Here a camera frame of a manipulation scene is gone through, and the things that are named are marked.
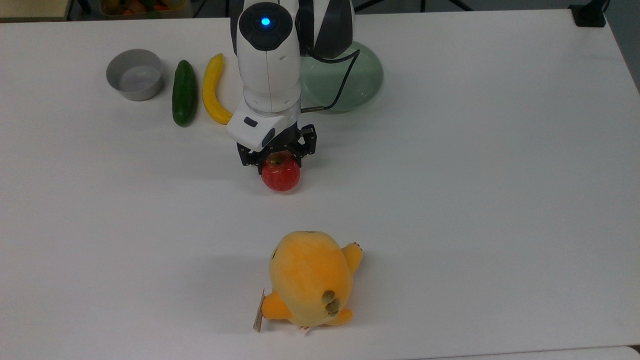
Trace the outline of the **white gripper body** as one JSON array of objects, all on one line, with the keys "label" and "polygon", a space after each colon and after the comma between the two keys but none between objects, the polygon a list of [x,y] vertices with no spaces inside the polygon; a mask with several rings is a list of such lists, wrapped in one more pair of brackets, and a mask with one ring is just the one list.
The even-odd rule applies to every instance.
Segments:
[{"label": "white gripper body", "polygon": [[286,129],[293,126],[301,114],[301,100],[278,112],[265,112],[241,100],[226,125],[226,134],[237,144],[254,152],[262,151]]}]

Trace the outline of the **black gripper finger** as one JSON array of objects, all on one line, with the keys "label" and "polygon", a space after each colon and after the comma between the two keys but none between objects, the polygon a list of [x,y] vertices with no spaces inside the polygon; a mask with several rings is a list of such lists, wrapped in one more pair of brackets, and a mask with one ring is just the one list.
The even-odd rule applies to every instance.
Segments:
[{"label": "black gripper finger", "polygon": [[259,175],[261,175],[263,172],[265,161],[267,160],[269,155],[273,153],[273,150],[269,147],[263,148],[263,150],[256,152],[240,143],[237,143],[237,150],[243,166],[255,166]]},{"label": "black gripper finger", "polygon": [[290,127],[292,138],[286,144],[286,151],[294,156],[299,168],[303,166],[303,159],[316,152],[317,132],[315,125],[308,124],[298,128],[297,124]]}]

